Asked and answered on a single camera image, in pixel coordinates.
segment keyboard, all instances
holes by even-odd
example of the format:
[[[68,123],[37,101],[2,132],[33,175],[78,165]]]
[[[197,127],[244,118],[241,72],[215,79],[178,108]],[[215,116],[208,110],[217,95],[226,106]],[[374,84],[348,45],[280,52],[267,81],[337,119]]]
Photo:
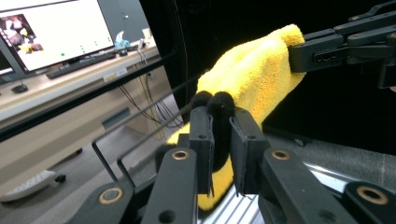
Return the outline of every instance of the keyboard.
[[[111,53],[102,54],[102,55],[90,58],[90,59],[88,59],[86,61],[81,61],[81,62],[78,62],[78,63],[71,63],[67,67],[64,67],[62,69],[58,69],[58,70],[55,70],[55,71],[50,71],[50,72],[48,72],[46,74],[46,76],[49,79],[54,79],[56,77],[61,77],[61,76],[67,75],[69,73],[75,72],[75,71],[77,71],[79,69],[91,66],[93,64],[100,63],[100,62],[103,62],[103,61],[108,60],[108,59],[113,59],[116,56],[117,56],[116,54],[111,54]]]

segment yellow microfiber cloth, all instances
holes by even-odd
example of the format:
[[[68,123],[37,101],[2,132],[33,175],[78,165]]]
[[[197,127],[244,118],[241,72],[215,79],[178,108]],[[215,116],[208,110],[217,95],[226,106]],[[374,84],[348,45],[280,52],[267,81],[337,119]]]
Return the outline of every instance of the yellow microfiber cloth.
[[[292,73],[288,46],[304,43],[300,29],[288,25],[271,34],[236,46],[225,52],[214,67],[198,80],[197,92],[212,95],[228,92],[235,106],[246,109],[261,127],[264,119],[303,79],[305,73]],[[186,124],[168,139],[176,144],[180,133],[189,133]],[[215,195],[198,195],[198,206],[212,210],[233,183],[230,157],[212,175]]]

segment desk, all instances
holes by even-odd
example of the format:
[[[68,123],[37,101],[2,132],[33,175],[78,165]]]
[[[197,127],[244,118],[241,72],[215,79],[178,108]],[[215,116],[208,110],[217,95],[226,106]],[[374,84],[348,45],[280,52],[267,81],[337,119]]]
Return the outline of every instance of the desk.
[[[142,51],[148,61],[159,57],[153,40]],[[142,61],[140,54],[130,52],[128,56],[118,56],[63,77],[48,79],[42,75],[26,78],[23,83],[29,91],[20,94],[11,91],[19,82],[2,85],[0,130],[94,90],[104,85],[105,79],[133,71]],[[151,94],[163,96],[170,91],[163,67],[154,70],[154,74],[155,77],[150,79]],[[123,86],[139,107],[144,108],[150,102],[141,78],[137,77]],[[89,144],[105,131],[104,120],[125,109],[131,113],[137,112],[124,93],[114,89],[1,142],[0,195]],[[156,125],[146,119],[136,122],[141,132]]]

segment wooden desk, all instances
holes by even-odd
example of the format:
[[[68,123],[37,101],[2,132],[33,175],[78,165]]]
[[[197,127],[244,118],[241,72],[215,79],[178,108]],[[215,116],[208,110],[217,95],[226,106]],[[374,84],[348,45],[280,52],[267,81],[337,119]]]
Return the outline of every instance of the wooden desk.
[[[153,41],[142,51],[147,61],[159,58]],[[0,130],[94,90],[104,85],[106,78],[132,71],[141,63],[141,55],[130,52],[128,56],[118,56],[63,77],[48,79],[42,75],[26,78],[23,83],[29,87],[29,91],[24,93],[15,94],[11,91],[20,82],[2,85]],[[155,78],[150,79],[150,86],[153,87],[151,94],[163,96],[170,91],[167,76],[163,67],[159,67],[154,73]],[[123,86],[139,107],[144,108],[150,102],[141,78],[143,77],[135,78]],[[125,109],[132,114],[137,113],[136,107],[124,93],[120,89],[114,89],[1,142],[0,195],[89,144],[94,137],[105,131],[104,120]],[[147,119],[136,122],[138,125],[135,126],[141,132],[156,125]]]

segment dark background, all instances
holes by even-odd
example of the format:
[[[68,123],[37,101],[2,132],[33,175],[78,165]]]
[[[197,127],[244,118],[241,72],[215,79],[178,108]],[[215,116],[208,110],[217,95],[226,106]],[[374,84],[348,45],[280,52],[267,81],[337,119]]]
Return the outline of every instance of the dark background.
[[[165,66],[173,87],[210,69],[221,54],[240,43],[291,23],[303,34],[333,28],[383,2],[141,0],[161,55],[172,49],[182,52],[179,61]],[[180,24],[166,13],[166,6],[174,3]],[[175,35],[180,27],[182,35]],[[379,89],[377,81],[376,71],[362,74],[359,65],[309,72],[263,128],[396,154],[396,92]],[[177,94],[179,106],[194,93],[192,85]]]

